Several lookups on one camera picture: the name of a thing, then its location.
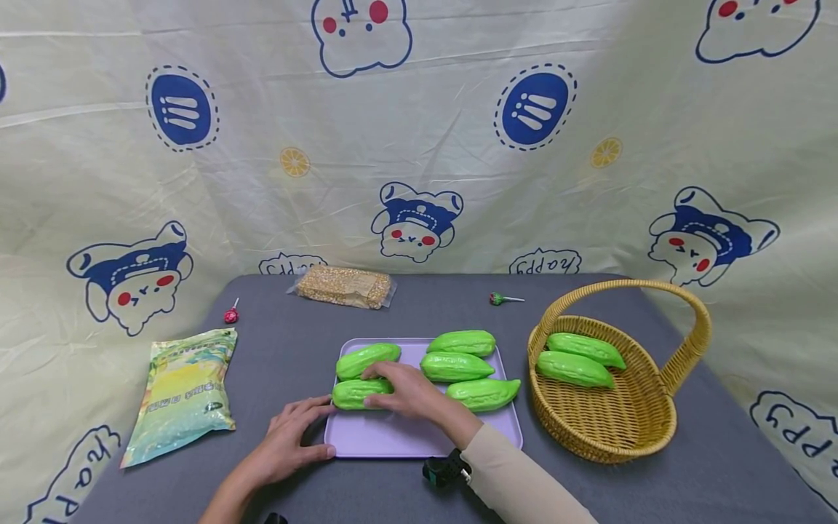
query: black device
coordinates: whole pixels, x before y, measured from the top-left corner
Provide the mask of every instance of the black device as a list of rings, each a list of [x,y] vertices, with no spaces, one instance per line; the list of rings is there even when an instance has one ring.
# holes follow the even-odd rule
[[[437,488],[446,488],[459,480],[471,480],[471,466],[460,458],[460,450],[454,448],[444,459],[427,459],[422,466],[422,476]]]
[[[271,513],[270,515],[267,516],[267,519],[265,520],[265,524],[288,524],[288,521],[282,515],[278,515],[276,513]]]

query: red lollipop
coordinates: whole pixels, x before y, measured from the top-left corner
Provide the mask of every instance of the red lollipop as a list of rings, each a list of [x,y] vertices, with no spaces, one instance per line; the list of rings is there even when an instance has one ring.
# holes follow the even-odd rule
[[[235,324],[239,321],[239,312],[235,310],[235,306],[239,305],[239,299],[235,300],[233,307],[227,309],[227,312],[224,313],[224,323],[225,324]]]

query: basket handle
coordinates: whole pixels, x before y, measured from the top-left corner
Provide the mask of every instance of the basket handle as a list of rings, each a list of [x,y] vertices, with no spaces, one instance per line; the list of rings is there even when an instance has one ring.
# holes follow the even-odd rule
[[[707,346],[710,345],[710,314],[707,312],[704,303],[694,294],[670,283],[657,280],[608,280],[574,289],[560,297],[553,304],[550,304],[535,329],[535,343],[530,347],[530,367],[535,365],[541,349],[547,343],[547,337],[551,334],[551,326],[556,322],[559,315],[563,314],[567,308],[581,298],[606,289],[616,288],[654,288],[668,291],[683,298],[696,312],[696,324],[692,331],[684,338],[678,350],[670,357],[660,372],[660,378],[664,382],[666,393],[671,397],[674,396],[690,371],[696,366],[704,352],[707,351]]]

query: purple tray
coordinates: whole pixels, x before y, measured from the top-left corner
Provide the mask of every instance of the purple tray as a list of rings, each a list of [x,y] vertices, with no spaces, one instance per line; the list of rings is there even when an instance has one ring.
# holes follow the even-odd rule
[[[352,339],[340,348],[339,356],[376,342],[391,342],[401,346],[399,362],[419,367],[431,340]],[[506,378],[497,346],[494,353],[486,357],[486,361],[495,369],[491,378]],[[440,391],[444,392],[445,387],[437,384]],[[480,413],[479,416],[485,423],[506,435],[515,447],[521,449],[524,446],[524,436],[512,403],[497,411]],[[451,441],[433,424],[380,411],[337,412],[330,415],[323,440],[332,444],[337,450],[337,456],[344,459],[426,459],[447,457],[452,449]]]

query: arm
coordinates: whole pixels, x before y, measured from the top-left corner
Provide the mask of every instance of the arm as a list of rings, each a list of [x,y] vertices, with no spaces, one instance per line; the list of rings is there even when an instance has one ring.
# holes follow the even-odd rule
[[[474,493],[506,524],[597,524],[550,474],[462,403],[443,395],[418,369],[377,362],[361,378],[374,376],[389,379],[396,391],[370,395],[365,403],[436,424],[463,451]]]
[[[474,493],[506,524],[597,524],[564,486],[489,425],[460,456],[472,468]]]
[[[241,522],[256,490],[286,479],[307,464],[333,458],[333,446],[300,445],[306,428],[334,411],[329,398],[293,402],[272,418],[265,439],[221,483],[198,524]]]

